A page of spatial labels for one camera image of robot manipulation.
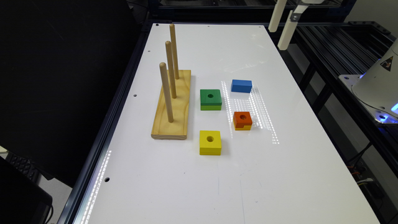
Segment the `wooden block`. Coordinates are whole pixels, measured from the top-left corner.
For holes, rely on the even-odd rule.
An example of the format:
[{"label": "wooden block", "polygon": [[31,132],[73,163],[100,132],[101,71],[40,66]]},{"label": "wooden block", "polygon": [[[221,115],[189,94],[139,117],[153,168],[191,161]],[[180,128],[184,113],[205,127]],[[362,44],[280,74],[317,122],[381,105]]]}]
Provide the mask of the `wooden block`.
[{"label": "wooden block", "polygon": [[220,90],[200,90],[200,110],[221,110]]},{"label": "wooden block", "polygon": [[200,90],[200,105],[221,106],[221,104],[220,90]]},{"label": "wooden block", "polygon": [[235,112],[234,113],[234,127],[235,131],[249,131],[253,121],[251,120],[250,112]]},{"label": "wooden block", "polygon": [[179,70],[180,78],[175,81],[176,99],[172,98],[174,121],[167,119],[163,87],[160,91],[151,136],[154,139],[184,140],[187,138],[191,70]]},{"label": "wooden block", "polygon": [[219,131],[200,131],[199,133],[199,154],[220,156],[221,155],[221,134]]},{"label": "wooden block", "polygon": [[206,106],[206,105],[201,105],[200,110],[221,110],[221,105],[219,106]]},{"label": "wooden block", "polygon": [[250,80],[232,80],[231,91],[250,93],[252,83]]}]

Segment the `black keyboard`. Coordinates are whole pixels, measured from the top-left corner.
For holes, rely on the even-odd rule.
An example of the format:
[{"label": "black keyboard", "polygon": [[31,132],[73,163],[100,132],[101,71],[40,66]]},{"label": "black keyboard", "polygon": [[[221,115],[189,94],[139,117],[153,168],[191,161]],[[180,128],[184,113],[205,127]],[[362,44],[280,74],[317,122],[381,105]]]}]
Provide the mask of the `black keyboard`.
[{"label": "black keyboard", "polygon": [[32,164],[30,164],[27,159],[8,152],[6,161],[13,165],[17,170],[23,173],[31,181],[37,183],[37,179],[39,178],[39,171]]}]

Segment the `square block with hole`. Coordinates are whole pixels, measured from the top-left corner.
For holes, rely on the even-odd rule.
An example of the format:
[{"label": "square block with hole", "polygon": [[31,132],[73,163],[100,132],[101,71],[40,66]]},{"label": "square block with hole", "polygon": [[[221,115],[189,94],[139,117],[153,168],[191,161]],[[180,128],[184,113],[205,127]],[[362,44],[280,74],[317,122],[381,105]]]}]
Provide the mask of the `square block with hole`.
[{"label": "square block with hole", "polygon": [[219,131],[200,131],[200,155],[221,155],[221,134]]},{"label": "square block with hole", "polygon": [[201,110],[221,110],[220,90],[200,90]]},{"label": "square block with hole", "polygon": [[249,131],[253,121],[251,120],[250,112],[235,112],[234,113],[234,127],[235,131]]},{"label": "square block with hole", "polygon": [[250,80],[232,80],[231,91],[250,93],[252,83]]}]

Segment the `black cable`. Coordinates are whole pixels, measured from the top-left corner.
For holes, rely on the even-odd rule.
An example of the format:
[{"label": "black cable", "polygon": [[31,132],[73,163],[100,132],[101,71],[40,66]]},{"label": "black cable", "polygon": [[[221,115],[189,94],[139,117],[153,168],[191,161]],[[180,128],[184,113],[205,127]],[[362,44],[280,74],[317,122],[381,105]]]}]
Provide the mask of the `black cable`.
[{"label": "black cable", "polygon": [[348,163],[350,163],[351,161],[355,160],[358,156],[362,156],[362,154],[365,153],[365,151],[366,151],[367,149],[369,149],[369,147],[371,147],[371,146],[372,146],[372,143],[369,142],[368,145],[367,145],[364,149],[362,149],[361,152],[359,152],[357,155],[355,155],[354,157],[352,157],[352,158],[348,161]]},{"label": "black cable", "polygon": [[53,206],[51,205],[51,208],[50,208],[50,211],[51,211],[51,213],[50,213],[50,217],[49,217],[49,219],[44,223],[44,224],[47,224],[50,220],[51,220],[51,218],[52,218],[52,215],[54,214],[54,208],[53,208]]},{"label": "black cable", "polygon": [[380,206],[378,208],[379,211],[380,211],[380,208],[383,206],[383,204],[384,204],[384,200],[383,200],[383,198],[381,198],[381,203],[380,203]]},{"label": "black cable", "polygon": [[127,1],[127,3],[136,4],[137,6],[141,6],[141,7],[144,7],[144,8],[146,8],[146,9],[148,9],[148,7],[143,6],[142,4],[138,4],[138,3],[135,3],[135,2],[129,2],[129,1]]},{"label": "black cable", "polygon": [[398,215],[398,212],[396,213],[396,215],[394,215],[394,216],[390,219],[390,221],[387,222],[387,224],[389,224],[391,221],[393,221],[393,219],[394,219],[397,215]]}]

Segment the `yellow block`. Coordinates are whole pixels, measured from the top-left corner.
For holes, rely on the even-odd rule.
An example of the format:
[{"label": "yellow block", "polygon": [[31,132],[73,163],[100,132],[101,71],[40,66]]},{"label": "yellow block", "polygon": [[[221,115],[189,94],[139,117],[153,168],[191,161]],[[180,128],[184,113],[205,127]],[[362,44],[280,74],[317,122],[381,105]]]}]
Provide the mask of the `yellow block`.
[{"label": "yellow block", "polygon": [[200,155],[221,155],[221,134],[219,131],[200,131]]},{"label": "yellow block", "polygon": [[151,132],[151,137],[154,139],[184,140],[187,138],[191,70],[179,70],[179,75],[180,78],[175,80],[177,97],[172,98],[174,121],[170,123],[167,119],[162,87]]},{"label": "yellow block", "polygon": [[235,128],[235,131],[249,131],[251,129],[251,125],[245,125],[243,128]]}]

